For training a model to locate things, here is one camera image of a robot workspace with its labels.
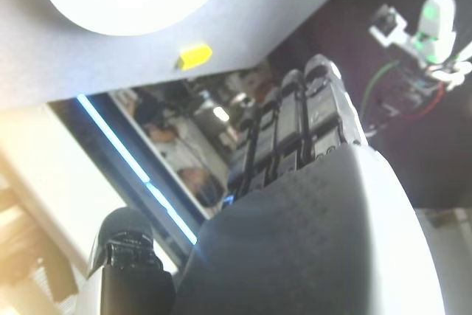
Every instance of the black wall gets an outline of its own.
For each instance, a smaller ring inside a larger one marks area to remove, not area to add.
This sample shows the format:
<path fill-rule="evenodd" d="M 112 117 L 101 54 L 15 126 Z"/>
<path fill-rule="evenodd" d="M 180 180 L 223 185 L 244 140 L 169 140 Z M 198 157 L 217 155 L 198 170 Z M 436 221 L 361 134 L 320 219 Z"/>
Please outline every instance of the black wall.
<path fill-rule="evenodd" d="M 407 30 L 412 33 L 423 2 L 330 0 L 269 60 L 281 76 L 323 53 L 335 61 L 359 107 L 368 81 L 389 61 L 368 34 L 372 14 L 390 4 L 409 22 Z M 457 30 L 467 42 L 472 40 L 472 0 L 457 0 L 457 6 Z M 472 76 L 421 120 L 398 120 L 371 143 L 389 160 L 415 207 L 472 205 Z"/>

